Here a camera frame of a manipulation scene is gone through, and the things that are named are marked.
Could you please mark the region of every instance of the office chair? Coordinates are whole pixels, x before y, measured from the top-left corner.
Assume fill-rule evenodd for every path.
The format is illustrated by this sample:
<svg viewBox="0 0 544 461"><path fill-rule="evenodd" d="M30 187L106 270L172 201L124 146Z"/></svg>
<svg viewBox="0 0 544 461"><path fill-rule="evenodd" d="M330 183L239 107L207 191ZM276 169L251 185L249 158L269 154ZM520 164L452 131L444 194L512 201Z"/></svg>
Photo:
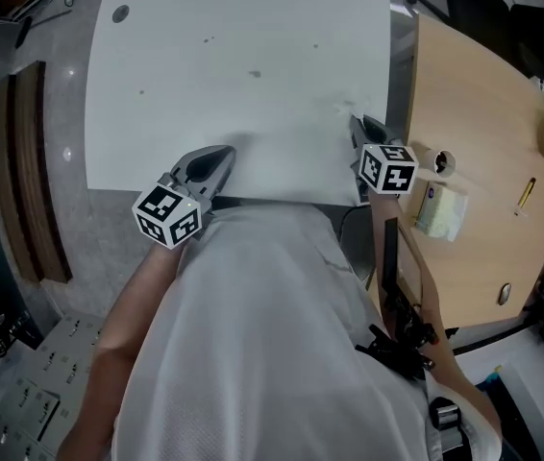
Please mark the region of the office chair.
<svg viewBox="0 0 544 461"><path fill-rule="evenodd" d="M449 15L428 0L424 5L438 19L496 53L527 77L544 79L544 9L504 0L447 0Z"/></svg>

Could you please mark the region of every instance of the gray floor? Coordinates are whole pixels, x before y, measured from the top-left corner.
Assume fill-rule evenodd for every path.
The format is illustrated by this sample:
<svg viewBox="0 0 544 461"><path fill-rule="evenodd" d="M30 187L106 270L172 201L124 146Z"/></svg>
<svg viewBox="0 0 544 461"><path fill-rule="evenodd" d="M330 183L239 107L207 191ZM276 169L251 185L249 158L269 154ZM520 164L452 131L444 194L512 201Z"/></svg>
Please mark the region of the gray floor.
<svg viewBox="0 0 544 461"><path fill-rule="evenodd" d="M431 1L446 10L445 0ZM544 7L544 0L506 1ZM392 2L401 4L402 0ZM17 51L13 44L18 29L0 27L0 79L32 61L47 62L46 161L54 210L74 278L67 285L45 280L41 286L35 286L21 280L12 265L42 330L53 325L55 310L60 313L70 307L105 316L149 246L137 231L131 214L135 193L87 189L85 94L88 57L100 3L101 0L75 0L71 13L32 29ZM64 11L62 0L55 0L36 16L35 22ZM396 14L394 18L398 21L394 29L409 27L406 17ZM400 76L401 71L392 70L390 80L394 82ZM397 105L398 111L405 109L406 97L402 92L397 97L390 93L390 108L394 110ZM4 234L2 237L12 263L9 244Z"/></svg>

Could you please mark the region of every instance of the white tabletop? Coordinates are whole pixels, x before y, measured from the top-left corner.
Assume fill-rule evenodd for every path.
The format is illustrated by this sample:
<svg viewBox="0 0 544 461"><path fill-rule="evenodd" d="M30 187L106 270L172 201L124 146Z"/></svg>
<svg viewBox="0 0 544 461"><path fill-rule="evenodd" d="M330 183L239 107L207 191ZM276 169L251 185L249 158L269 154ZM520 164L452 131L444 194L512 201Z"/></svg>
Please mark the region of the white tabletop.
<svg viewBox="0 0 544 461"><path fill-rule="evenodd" d="M103 0L88 187L138 191L187 152L231 144L223 195L354 205L349 116L385 120L389 21L389 0Z"/></svg>

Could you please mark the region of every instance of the forearm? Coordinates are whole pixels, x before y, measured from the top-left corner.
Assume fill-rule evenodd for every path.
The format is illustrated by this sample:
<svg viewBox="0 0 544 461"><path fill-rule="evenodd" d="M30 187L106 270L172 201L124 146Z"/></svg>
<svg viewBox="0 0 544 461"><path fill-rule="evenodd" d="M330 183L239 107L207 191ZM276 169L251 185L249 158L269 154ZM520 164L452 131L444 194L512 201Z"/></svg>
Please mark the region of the forearm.
<svg viewBox="0 0 544 461"><path fill-rule="evenodd" d="M421 318L425 323L431 323L438 336L436 345L426 344L420 350L421 353L431 359L435 366L431 370L434 379L448 388L460 394L467 399L480 413L492 424L494 429L501 435L500 421L494 406L490 400L482 394L471 382L464 376L454 357L452 347L445 335L445 327L440 315L438 302L438 291L434 283L433 275L428 269L424 257L421 255L417 242L413 237L410 228L405 220L403 211L398 205L395 197L381 196L371 193L370 204L373 214L373 234L375 238L375 262L377 266L378 282L383 277L383 246L384 246L384 223L388 219L398 218L400 225L404 229L404 235L411 252L415 256L422 275L422 307L420 309ZM384 305L386 294L379 286L379 299L382 310L383 322L391 336L393 336L394 316Z"/></svg>
<svg viewBox="0 0 544 461"><path fill-rule="evenodd" d="M95 348L80 414L58 461L104 459L137 355L176 277L182 250L170 252L155 244L118 296Z"/></svg>
<svg viewBox="0 0 544 461"><path fill-rule="evenodd" d="M183 248L169 251L153 245L112 307L95 354L120 351L136 359L161 300L176 278Z"/></svg>

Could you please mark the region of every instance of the light wood desk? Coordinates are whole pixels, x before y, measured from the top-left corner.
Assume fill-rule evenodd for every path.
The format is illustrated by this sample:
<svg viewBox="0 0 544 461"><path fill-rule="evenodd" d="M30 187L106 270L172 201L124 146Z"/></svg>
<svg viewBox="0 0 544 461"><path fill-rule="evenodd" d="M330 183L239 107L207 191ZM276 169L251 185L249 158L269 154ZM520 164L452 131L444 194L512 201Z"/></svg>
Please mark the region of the light wood desk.
<svg viewBox="0 0 544 461"><path fill-rule="evenodd" d="M514 317L544 264L544 157L537 148L544 95L489 50L424 15L415 46L408 145L451 151L463 176L445 181L469 194L455 242L412 229L436 281L443 323L466 327ZM401 199L409 221L434 177L420 169L412 193ZM532 177L528 216L516 216L513 207ZM511 294L500 306L507 282Z"/></svg>

